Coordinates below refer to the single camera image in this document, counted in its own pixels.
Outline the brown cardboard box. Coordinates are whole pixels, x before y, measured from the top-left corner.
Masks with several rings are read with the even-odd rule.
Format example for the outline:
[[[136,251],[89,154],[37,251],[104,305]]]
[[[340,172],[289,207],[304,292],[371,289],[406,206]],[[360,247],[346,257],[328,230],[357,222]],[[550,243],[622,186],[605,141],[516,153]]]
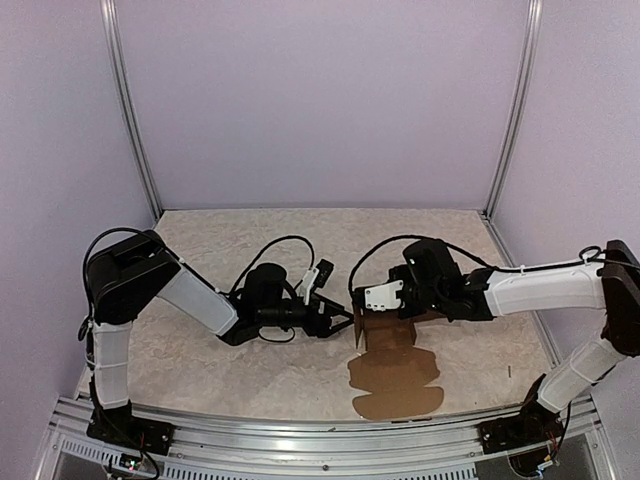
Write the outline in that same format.
[[[347,364],[349,385],[362,392],[352,400],[356,413],[370,421],[393,421],[436,411],[444,401],[444,390],[432,384],[440,371],[435,353],[416,346],[416,325],[441,316],[400,319],[395,311],[353,310],[355,342],[364,345]]]

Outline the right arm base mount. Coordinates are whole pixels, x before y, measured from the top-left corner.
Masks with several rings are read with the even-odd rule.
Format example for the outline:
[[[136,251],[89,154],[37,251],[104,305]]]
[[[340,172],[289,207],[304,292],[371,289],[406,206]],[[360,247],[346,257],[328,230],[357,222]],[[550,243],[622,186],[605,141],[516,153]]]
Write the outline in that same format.
[[[558,416],[517,414],[482,422],[477,427],[484,454],[493,454],[559,438],[563,432]]]

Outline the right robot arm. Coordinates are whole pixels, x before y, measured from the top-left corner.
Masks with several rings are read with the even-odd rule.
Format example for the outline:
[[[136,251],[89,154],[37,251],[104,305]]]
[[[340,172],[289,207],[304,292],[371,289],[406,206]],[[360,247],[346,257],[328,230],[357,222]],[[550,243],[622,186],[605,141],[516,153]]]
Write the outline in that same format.
[[[621,240],[587,248],[565,264],[460,271],[448,245],[421,239],[405,248],[403,278],[391,294],[402,317],[436,312],[448,320],[486,321],[510,314],[587,308],[606,314],[598,337],[577,347],[544,375],[513,419],[523,444],[546,432],[551,418],[619,362],[639,354],[639,261]]]

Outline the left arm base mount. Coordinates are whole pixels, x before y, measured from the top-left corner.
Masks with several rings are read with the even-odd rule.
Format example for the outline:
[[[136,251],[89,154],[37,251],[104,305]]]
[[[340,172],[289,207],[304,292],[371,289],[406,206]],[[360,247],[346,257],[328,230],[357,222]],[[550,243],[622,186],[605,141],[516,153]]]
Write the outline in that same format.
[[[133,417],[125,426],[92,418],[87,428],[90,438],[132,450],[166,456],[175,426],[171,423]]]

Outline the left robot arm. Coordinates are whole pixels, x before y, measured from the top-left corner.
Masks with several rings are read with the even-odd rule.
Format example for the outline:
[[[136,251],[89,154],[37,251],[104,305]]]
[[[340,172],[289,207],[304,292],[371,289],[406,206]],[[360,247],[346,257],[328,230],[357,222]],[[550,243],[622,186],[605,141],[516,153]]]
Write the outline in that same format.
[[[118,444],[140,434],[128,393],[129,342],[134,321],[152,300],[169,303],[230,346],[259,338],[264,328],[326,339],[354,322],[344,306],[319,292],[334,269],[325,259],[312,257],[303,278],[291,284],[284,267],[254,257],[223,292],[157,232],[121,231],[126,239],[102,250],[90,246],[84,256],[88,314],[78,331],[91,371],[94,423]]]

